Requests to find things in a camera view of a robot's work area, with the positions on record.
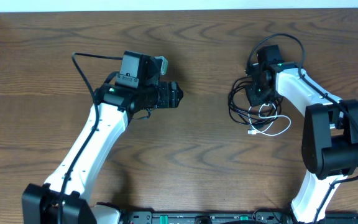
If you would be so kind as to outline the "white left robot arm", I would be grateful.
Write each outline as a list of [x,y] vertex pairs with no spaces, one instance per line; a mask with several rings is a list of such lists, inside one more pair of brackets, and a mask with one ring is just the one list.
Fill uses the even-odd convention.
[[183,91],[176,82],[129,88],[103,83],[97,106],[58,168],[42,186],[29,184],[22,195],[24,223],[119,223],[121,213],[108,203],[90,207],[97,176],[133,114],[144,109],[176,108]]

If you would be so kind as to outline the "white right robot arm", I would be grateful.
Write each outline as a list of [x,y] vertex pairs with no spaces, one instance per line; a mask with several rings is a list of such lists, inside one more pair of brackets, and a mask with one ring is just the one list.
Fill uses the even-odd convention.
[[252,106],[284,97],[304,117],[301,154],[307,171],[291,201],[293,223],[331,221],[326,208],[337,187],[358,180],[358,101],[330,94],[296,62],[260,60],[246,72]]

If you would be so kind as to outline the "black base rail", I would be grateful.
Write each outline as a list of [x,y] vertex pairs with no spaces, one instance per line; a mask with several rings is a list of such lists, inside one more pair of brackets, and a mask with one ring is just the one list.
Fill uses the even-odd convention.
[[260,208],[248,212],[156,212],[122,210],[118,224],[198,224],[198,223],[296,223],[290,211]]

